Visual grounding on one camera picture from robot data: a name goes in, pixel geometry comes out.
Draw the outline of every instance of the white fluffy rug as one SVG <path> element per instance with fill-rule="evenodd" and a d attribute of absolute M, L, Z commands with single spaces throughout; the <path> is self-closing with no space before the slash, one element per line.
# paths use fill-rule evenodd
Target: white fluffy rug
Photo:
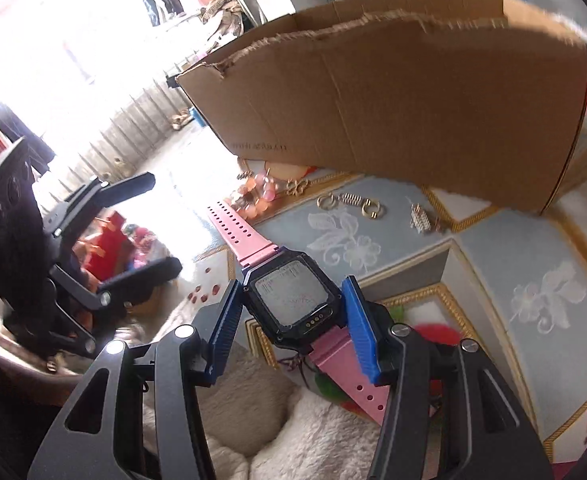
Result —
<path fill-rule="evenodd" d="M 154 340 L 192 321 L 181 303 Z M 291 383 L 234 344 L 225 374 L 198 402 L 218 480 L 359 480 L 380 428 Z M 154 398 L 145 397 L 145 445 L 156 451 Z"/>

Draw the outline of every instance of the white flower pattern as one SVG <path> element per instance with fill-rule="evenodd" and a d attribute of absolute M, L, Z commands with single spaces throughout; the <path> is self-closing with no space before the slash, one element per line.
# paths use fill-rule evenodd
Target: white flower pattern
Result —
<path fill-rule="evenodd" d="M 329 266 L 337 266 L 340 260 L 346 261 L 355 271 L 374 266 L 381 253 L 381 245 L 368 236 L 357 236 L 358 219 L 339 206 L 326 213 L 309 213 L 309 225 L 317 230 L 326 231 L 309 245 L 310 251 L 322 251 L 322 259 Z"/>
<path fill-rule="evenodd" d="M 540 334 L 548 334 L 554 327 L 568 329 L 567 302 L 578 304 L 587 296 L 587 290 L 574 278 L 576 269 L 569 261 L 563 261 L 542 277 L 542 284 L 529 283 L 513 289 L 511 306 L 513 317 L 521 323 L 536 322 Z"/>

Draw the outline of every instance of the red cloth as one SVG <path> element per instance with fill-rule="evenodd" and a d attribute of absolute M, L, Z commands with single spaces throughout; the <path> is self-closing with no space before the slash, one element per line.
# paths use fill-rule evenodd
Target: red cloth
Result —
<path fill-rule="evenodd" d="M 84 261 L 83 268 L 90 272 L 98 280 L 103 282 L 115 275 L 115 265 L 118 261 L 120 248 L 127 239 L 122 232 L 124 217 L 113 212 L 102 225 L 101 233 L 94 242 L 96 248 L 92 249 Z"/>
<path fill-rule="evenodd" d="M 561 462 L 558 464 L 551 464 L 553 468 L 553 477 L 555 480 L 561 480 L 574 466 L 575 462 Z"/>

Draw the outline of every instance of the gold ring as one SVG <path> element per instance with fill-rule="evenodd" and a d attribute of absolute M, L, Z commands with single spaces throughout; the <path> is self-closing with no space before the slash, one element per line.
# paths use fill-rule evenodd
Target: gold ring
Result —
<path fill-rule="evenodd" d="M 363 204 L 363 216 L 366 216 L 368 218 L 371 218 L 372 220 L 375 220 L 381 214 L 382 214 L 382 206 L 380 205 L 380 202 L 378 202 L 377 200 L 374 200 L 372 198 L 368 198 L 367 200 L 365 200 L 365 203 Z"/>
<path fill-rule="evenodd" d="M 333 193 L 327 193 L 320 195 L 318 197 L 318 200 L 316 201 L 316 204 L 318 204 L 318 207 L 320 209 L 323 209 L 324 211 L 329 211 L 337 205 L 337 200 Z"/>

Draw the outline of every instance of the pink watch strap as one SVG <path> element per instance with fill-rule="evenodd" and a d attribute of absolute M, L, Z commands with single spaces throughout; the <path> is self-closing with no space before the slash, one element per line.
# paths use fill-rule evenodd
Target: pink watch strap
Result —
<path fill-rule="evenodd" d="M 242 267 L 255 266 L 273 256 L 278 246 L 258 234 L 226 202 L 207 208 L 209 219 L 236 255 Z"/>
<path fill-rule="evenodd" d="M 276 253 L 277 245 L 258 234 L 225 202 L 207 208 L 207 214 L 242 267 L 255 266 Z M 349 397 L 382 424 L 389 387 L 375 387 L 360 370 L 349 329 L 334 326 L 316 339 L 309 358 L 329 375 Z"/>
<path fill-rule="evenodd" d="M 311 362 L 331 377 L 367 415 L 382 425 L 387 409 L 389 387 L 373 386 L 362 373 L 349 329 L 334 326 L 311 346 Z"/>

